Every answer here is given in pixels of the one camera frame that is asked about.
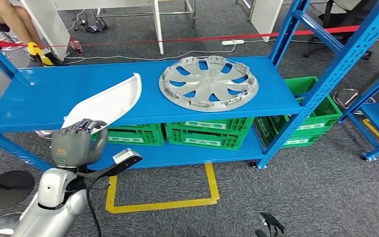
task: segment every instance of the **crate label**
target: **crate label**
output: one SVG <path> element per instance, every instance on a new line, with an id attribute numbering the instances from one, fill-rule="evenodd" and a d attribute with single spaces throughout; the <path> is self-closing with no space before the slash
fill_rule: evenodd
<path id="1" fill-rule="evenodd" d="M 143 138 L 132 138 L 132 137 L 108 137 L 109 141 L 113 142 L 144 142 Z"/>
<path id="2" fill-rule="evenodd" d="M 217 142 L 217 141 L 207 141 L 207 140 L 199 140 L 199 139 L 193 139 L 193 138 L 185 139 L 185 143 L 194 143 L 194 144 L 217 146 L 217 147 L 222 145 L 221 142 Z"/>
<path id="3" fill-rule="evenodd" d="M 304 126 L 300 126 L 299 128 L 297 128 L 297 131 L 298 130 L 306 130 L 306 129 L 313 129 L 313 128 L 319 128 L 319 127 L 324 127 L 325 126 L 325 123 L 316 123 L 316 124 L 312 124 L 312 125 L 304 125 Z"/>
<path id="4" fill-rule="evenodd" d="M 302 143 L 307 143 L 307 142 L 308 142 L 308 139 L 292 140 L 292 141 L 286 141 L 284 145 L 302 144 Z"/>
<path id="5" fill-rule="evenodd" d="M 226 129 L 226 124 L 224 124 L 224 123 L 187 121 L 187 122 L 185 122 L 185 125 L 193 126 L 193 127 L 208 127 L 208 128 L 216 128 L 216 129 Z"/>

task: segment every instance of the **metal rack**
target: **metal rack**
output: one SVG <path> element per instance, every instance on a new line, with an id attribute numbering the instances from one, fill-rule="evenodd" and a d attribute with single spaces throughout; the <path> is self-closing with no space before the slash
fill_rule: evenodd
<path id="1" fill-rule="evenodd" d="M 126 147 L 139 151 L 144 158 L 134 168 L 252 159 L 256 160 L 258 168 L 265 168 L 284 142 L 379 37 L 379 1 L 345 46 L 305 14 L 308 3 L 308 0 L 293 2 L 269 56 L 231 58 L 250 67 L 260 89 L 246 105 L 224 112 L 190 111 L 163 97 L 158 90 L 157 82 L 164 69 L 175 61 L 16 69 L 0 53 L 0 69 L 12 79 L 0 99 L 0 147 L 40 170 L 50 168 L 50 164 L 10 141 L 3 133 L 58 129 L 63 123 L 63 117 L 76 103 L 127 79 L 132 73 L 140 73 L 143 93 L 139 102 L 113 125 L 286 114 L 293 116 L 268 148 L 261 146 L 253 130 L 248 132 L 237 152 L 172 144 L 163 147 L 107 145 L 103 157 L 91 165 L 91 169 L 107 167 L 111 163 L 111 156 Z M 309 92 L 300 95 L 303 97 L 300 104 L 277 71 L 299 23 L 312 29 L 336 53 L 334 60 L 315 86 Z M 86 86 L 78 87 L 77 85 L 83 85 L 84 80 L 87 81 Z"/>
<path id="2" fill-rule="evenodd" d="M 377 156 L 379 156 L 379 144 L 354 116 L 354 112 L 361 110 L 362 114 L 370 119 L 370 123 L 374 125 L 379 132 L 379 103 L 367 103 L 372 96 L 379 92 L 379 71 L 368 83 L 364 85 L 364 88 L 365 89 L 360 90 L 362 94 L 356 98 L 348 109 L 344 111 L 342 117 L 339 119 L 339 122 L 343 122 L 346 118 L 349 118 L 354 123 L 354 125 L 362 132 L 362 134 L 374 147 L 374 150 L 363 153 L 363 158 L 367 161 L 374 161 Z"/>

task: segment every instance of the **blue shelf crossbar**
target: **blue shelf crossbar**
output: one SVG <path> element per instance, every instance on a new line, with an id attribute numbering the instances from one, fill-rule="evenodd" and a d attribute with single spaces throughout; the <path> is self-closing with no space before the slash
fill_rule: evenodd
<path id="1" fill-rule="evenodd" d="M 325 31 L 319 24 L 317 24 L 311 17 L 306 15 L 303 11 L 296 10 L 294 16 L 300 20 L 301 23 L 313 31 L 333 52 L 338 53 L 342 50 L 343 45 L 335 39 L 330 33 Z"/>

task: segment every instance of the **white desk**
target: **white desk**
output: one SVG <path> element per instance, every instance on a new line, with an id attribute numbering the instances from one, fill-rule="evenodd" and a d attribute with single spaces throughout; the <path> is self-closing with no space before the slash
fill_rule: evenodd
<path id="1" fill-rule="evenodd" d="M 272 33 L 275 21 L 277 20 L 282 5 L 289 5 L 290 3 L 283 3 L 283 0 L 253 0 L 250 5 L 246 0 L 242 0 L 244 4 L 250 9 L 248 20 L 258 31 L 259 34 Z M 335 4 L 331 13 L 345 13 L 344 9 L 352 10 L 361 0 L 334 0 Z M 322 4 L 327 1 L 311 1 L 310 4 Z M 268 42 L 269 37 L 263 37 L 265 42 Z"/>
<path id="2" fill-rule="evenodd" d="M 158 41 L 162 41 L 159 3 L 167 0 L 20 0 L 31 15 L 37 29 L 50 45 L 68 45 L 70 34 L 62 22 L 58 10 L 96 9 L 152 6 L 153 21 Z M 163 54 L 163 43 L 159 42 L 160 54 Z M 54 53 L 64 60 L 67 47 L 53 47 Z"/>

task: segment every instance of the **round black base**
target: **round black base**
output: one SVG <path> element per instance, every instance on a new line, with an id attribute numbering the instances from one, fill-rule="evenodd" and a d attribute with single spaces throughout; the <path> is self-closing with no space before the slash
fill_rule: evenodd
<path id="1" fill-rule="evenodd" d="M 34 188 L 34 177 L 21 170 L 14 170 L 0 175 L 0 184 L 10 190 L 0 188 L 0 209 L 13 206 L 24 200 Z"/>

